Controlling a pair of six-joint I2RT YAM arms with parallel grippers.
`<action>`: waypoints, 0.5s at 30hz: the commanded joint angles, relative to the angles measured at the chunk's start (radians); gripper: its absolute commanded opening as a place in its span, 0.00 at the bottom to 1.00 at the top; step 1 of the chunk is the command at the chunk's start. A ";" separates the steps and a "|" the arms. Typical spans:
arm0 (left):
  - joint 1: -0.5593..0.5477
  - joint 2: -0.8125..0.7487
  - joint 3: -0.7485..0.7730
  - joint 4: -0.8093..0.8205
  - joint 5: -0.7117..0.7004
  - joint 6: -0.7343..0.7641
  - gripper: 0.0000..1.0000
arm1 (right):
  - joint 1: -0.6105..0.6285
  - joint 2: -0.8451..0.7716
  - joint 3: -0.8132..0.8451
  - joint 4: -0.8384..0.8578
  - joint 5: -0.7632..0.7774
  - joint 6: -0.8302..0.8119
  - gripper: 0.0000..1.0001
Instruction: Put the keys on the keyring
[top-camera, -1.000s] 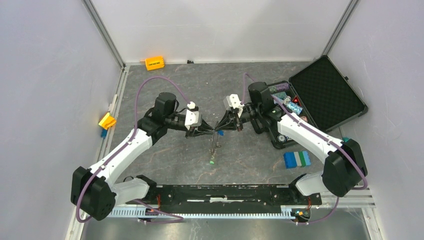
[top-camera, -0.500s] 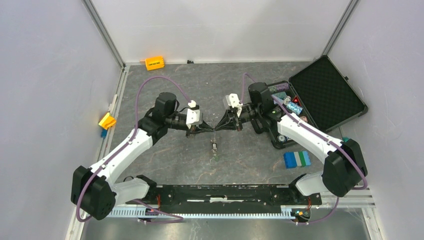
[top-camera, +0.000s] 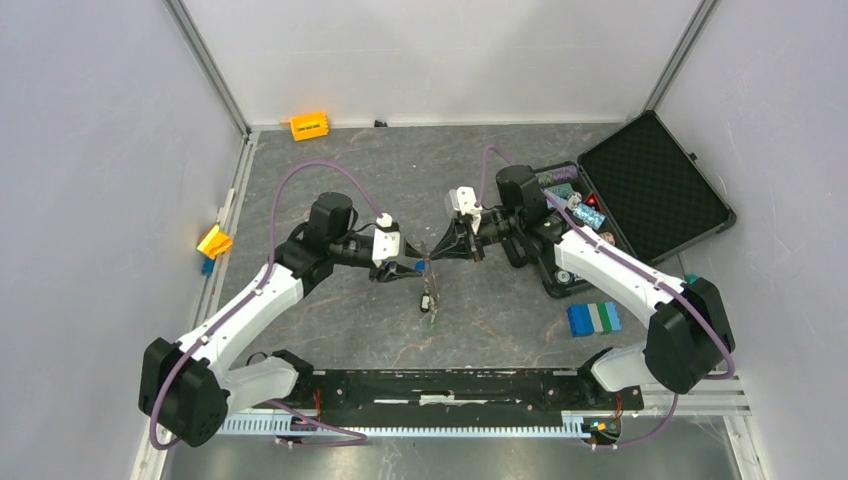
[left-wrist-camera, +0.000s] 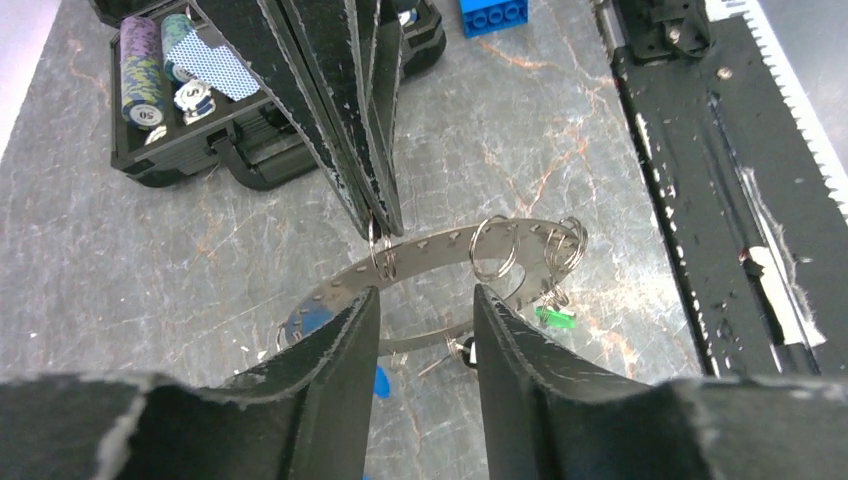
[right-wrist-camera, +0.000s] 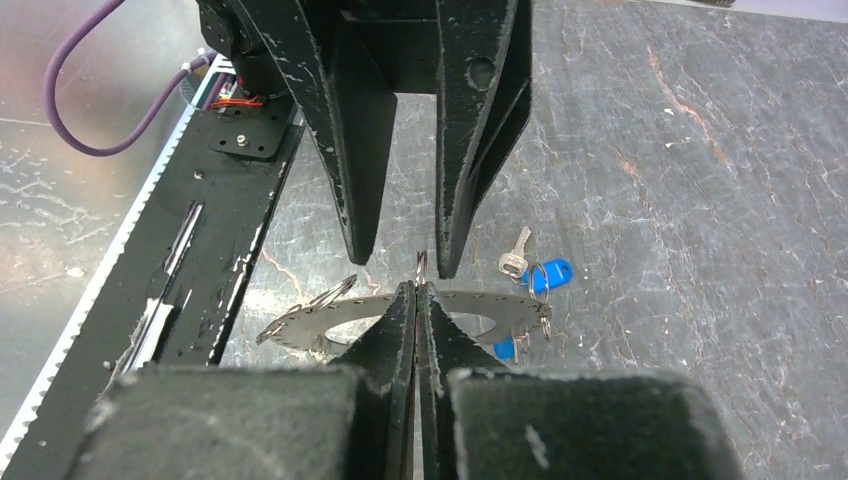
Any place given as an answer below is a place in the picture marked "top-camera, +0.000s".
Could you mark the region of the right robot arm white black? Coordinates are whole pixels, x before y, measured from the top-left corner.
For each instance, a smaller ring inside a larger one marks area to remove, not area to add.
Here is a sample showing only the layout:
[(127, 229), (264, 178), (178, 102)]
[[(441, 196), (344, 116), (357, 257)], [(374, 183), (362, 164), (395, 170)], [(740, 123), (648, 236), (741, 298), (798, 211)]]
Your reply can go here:
[(683, 395), (703, 380), (735, 375), (735, 340), (713, 283), (687, 283), (619, 249), (599, 233), (596, 210), (581, 213), (580, 191), (545, 187), (527, 165), (501, 169), (498, 180), (501, 202), (490, 209), (472, 187), (448, 191), (451, 225), (429, 257), (479, 261), (486, 246), (500, 243), (516, 266), (542, 266), (557, 290), (564, 287), (558, 274), (576, 277), (640, 320), (644, 341), (607, 348), (584, 364), (577, 392), (585, 405), (602, 408), (630, 386), (655, 383)]

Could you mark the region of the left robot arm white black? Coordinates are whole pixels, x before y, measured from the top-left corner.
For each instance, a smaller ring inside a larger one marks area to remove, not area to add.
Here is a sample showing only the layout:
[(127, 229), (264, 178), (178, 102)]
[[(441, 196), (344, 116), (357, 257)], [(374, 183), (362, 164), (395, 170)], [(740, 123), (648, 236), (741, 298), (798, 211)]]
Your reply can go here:
[(377, 217), (370, 235), (355, 229), (357, 218), (348, 196), (321, 194), (307, 221), (273, 245), (269, 262), (220, 311), (174, 342), (158, 338), (148, 345), (139, 408), (149, 416), (151, 428), (162, 426), (176, 441), (198, 447), (241, 410), (268, 400), (297, 408), (312, 399), (313, 379), (292, 360), (271, 356), (238, 369), (232, 365), (259, 333), (337, 265), (365, 268), (378, 282), (416, 275), (399, 261), (421, 254), (389, 214)]

